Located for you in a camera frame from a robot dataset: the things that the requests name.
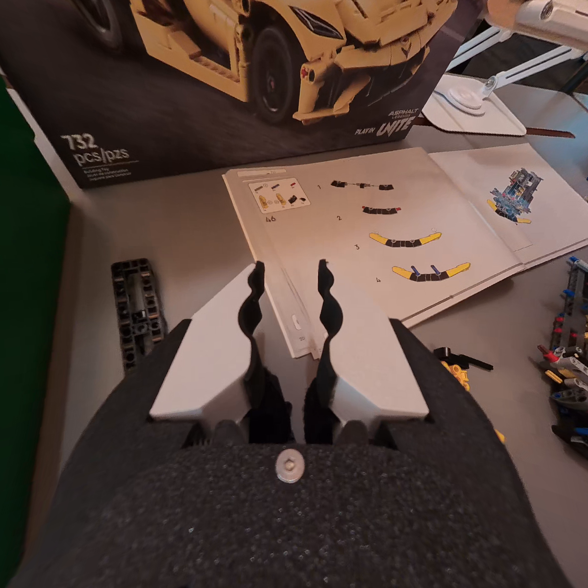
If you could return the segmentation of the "black lego axle connector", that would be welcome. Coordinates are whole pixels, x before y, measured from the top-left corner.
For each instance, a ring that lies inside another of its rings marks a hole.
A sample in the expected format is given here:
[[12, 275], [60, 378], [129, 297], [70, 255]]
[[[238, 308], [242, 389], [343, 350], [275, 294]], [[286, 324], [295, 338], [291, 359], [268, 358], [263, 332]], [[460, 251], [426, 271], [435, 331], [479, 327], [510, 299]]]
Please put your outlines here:
[[482, 360], [475, 359], [474, 357], [467, 356], [464, 354], [455, 354], [448, 347], [436, 348], [433, 350], [433, 354], [440, 361], [445, 362], [448, 366], [457, 365], [462, 370], [470, 369], [471, 365], [474, 365], [485, 371], [494, 370], [494, 366], [492, 364], [488, 364], [486, 362], [483, 362]]

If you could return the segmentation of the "lego car chassis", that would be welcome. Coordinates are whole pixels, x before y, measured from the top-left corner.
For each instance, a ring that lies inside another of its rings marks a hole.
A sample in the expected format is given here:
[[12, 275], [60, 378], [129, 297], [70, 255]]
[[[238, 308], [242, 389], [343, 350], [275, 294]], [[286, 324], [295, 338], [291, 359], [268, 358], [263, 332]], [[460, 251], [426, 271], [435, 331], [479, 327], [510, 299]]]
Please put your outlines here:
[[550, 379], [557, 420], [552, 432], [587, 459], [587, 262], [571, 256], [563, 309], [553, 321], [539, 366]]

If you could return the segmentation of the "black lego frame piece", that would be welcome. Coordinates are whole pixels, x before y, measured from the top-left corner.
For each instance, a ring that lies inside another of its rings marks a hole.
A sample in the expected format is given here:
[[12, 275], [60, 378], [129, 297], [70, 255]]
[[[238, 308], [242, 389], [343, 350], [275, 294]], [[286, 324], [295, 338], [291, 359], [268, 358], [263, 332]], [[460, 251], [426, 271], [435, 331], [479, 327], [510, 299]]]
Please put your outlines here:
[[164, 340], [168, 327], [148, 259], [113, 263], [111, 276], [122, 365], [127, 375]]

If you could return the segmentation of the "green plastic bin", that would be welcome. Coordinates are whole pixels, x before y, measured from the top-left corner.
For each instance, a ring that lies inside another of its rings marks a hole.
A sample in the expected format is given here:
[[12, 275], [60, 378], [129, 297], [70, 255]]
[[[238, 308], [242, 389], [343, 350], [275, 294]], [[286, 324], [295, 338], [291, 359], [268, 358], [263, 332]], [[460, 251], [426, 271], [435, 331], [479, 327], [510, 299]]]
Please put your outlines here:
[[1, 80], [1, 587], [23, 554], [70, 200]]

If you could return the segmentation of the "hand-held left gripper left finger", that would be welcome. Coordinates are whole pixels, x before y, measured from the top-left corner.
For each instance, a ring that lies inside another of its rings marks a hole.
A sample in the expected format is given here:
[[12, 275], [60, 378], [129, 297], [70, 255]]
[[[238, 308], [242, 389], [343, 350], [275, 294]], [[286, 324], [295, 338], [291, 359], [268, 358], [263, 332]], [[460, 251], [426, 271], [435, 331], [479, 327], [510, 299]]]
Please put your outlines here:
[[250, 443], [293, 441], [291, 404], [254, 338], [264, 291], [265, 266], [256, 262], [192, 316], [149, 411], [153, 420], [192, 420], [210, 432], [225, 420], [245, 422]]

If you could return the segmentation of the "white instruction booklet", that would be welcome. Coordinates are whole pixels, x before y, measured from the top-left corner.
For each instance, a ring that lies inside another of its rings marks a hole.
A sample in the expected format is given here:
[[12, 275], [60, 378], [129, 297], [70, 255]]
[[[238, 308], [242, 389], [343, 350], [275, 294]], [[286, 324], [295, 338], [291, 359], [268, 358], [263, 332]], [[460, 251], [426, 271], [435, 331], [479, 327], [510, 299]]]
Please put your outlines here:
[[322, 352], [321, 259], [414, 327], [587, 245], [587, 202], [527, 143], [232, 169], [224, 182], [293, 358]]

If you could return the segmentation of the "lego set box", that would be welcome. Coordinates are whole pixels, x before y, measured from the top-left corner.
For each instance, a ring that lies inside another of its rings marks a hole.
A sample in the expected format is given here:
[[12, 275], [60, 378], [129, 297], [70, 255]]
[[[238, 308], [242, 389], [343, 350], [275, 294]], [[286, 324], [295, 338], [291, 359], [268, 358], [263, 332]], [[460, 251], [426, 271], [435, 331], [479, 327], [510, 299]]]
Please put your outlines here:
[[486, 1], [1, 1], [80, 187], [399, 141]]

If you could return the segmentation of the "pile of yellow lego pieces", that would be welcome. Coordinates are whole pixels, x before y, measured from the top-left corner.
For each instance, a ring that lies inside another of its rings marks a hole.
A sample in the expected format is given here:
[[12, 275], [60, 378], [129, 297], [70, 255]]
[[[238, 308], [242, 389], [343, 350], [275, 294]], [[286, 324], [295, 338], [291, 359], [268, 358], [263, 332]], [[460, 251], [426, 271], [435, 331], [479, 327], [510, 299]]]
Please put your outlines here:
[[450, 364], [448, 361], [445, 360], [442, 360], [442, 364], [459, 381], [460, 385], [467, 392], [471, 393], [471, 387], [467, 370], [461, 368], [458, 364]]

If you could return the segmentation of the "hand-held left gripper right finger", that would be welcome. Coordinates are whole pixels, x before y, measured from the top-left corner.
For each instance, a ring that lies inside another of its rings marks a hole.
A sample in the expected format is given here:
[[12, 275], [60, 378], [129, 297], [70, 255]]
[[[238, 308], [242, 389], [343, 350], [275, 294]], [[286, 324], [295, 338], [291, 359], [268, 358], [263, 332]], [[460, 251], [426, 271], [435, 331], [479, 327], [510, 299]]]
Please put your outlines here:
[[386, 313], [363, 290], [318, 265], [323, 346], [303, 406], [305, 442], [331, 445], [350, 423], [370, 439], [382, 422], [430, 409]]

